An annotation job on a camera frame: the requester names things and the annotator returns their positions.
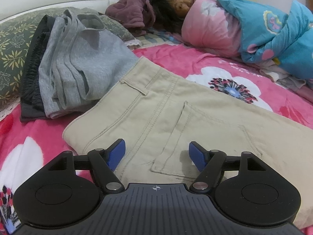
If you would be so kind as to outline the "beige trousers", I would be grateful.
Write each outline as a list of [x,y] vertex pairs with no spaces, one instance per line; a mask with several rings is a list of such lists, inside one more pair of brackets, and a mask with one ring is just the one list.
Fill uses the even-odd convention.
[[312,130],[146,58],[72,121],[63,138],[80,155],[124,139],[115,170],[124,184],[192,183],[198,175],[188,154],[192,141],[228,155],[252,152],[299,190],[295,225],[312,225]]

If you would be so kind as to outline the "pink floral blanket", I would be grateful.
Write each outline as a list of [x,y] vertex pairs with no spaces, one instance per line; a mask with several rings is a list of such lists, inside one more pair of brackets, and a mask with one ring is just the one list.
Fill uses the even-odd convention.
[[[312,104],[261,76],[255,69],[183,45],[160,45],[135,51],[165,69],[196,83],[275,112],[312,127]],[[13,208],[16,188],[69,146],[62,139],[65,127],[77,115],[55,120],[20,122],[21,107],[15,105],[1,119],[1,234],[19,226]]]

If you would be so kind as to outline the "black folded garment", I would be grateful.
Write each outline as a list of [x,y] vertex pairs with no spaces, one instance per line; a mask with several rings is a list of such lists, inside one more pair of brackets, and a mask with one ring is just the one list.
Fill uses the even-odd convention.
[[20,86],[20,121],[46,119],[39,87],[39,66],[46,51],[55,18],[45,15],[32,37],[23,67]]

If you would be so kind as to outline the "grey folded garment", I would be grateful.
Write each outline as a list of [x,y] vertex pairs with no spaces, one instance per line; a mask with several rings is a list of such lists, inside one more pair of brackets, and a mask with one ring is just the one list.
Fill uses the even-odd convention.
[[89,110],[137,61],[99,16],[65,10],[55,19],[39,66],[45,115]]

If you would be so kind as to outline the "pink and blue quilt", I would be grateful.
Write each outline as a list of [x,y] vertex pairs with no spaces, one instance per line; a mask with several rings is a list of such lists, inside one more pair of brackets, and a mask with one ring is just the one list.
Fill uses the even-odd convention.
[[195,0],[181,28],[184,42],[243,62],[273,61],[298,79],[312,79],[312,12],[290,12],[248,0]]

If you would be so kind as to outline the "green leaf-pattern pillow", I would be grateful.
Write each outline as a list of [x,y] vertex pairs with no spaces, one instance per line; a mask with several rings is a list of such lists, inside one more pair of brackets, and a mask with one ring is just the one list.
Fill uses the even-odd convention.
[[135,42],[134,36],[117,21],[101,15],[91,9],[74,7],[36,11],[1,24],[1,105],[4,106],[13,97],[20,98],[20,86],[23,67],[32,37],[38,24],[45,15],[57,18],[65,10],[75,14],[95,14],[101,18],[106,30],[119,37],[130,48]]

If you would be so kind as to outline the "maroon fleece garment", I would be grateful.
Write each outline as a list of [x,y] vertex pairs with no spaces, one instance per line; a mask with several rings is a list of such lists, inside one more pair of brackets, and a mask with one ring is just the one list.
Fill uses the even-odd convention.
[[119,0],[108,6],[105,15],[118,21],[129,32],[146,30],[156,21],[150,0]]

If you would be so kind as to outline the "person lying in bed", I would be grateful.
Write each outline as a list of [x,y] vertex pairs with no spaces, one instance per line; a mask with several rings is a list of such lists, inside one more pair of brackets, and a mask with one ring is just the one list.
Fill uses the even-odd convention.
[[181,34],[185,17],[194,0],[149,0],[156,15],[156,26],[167,32]]

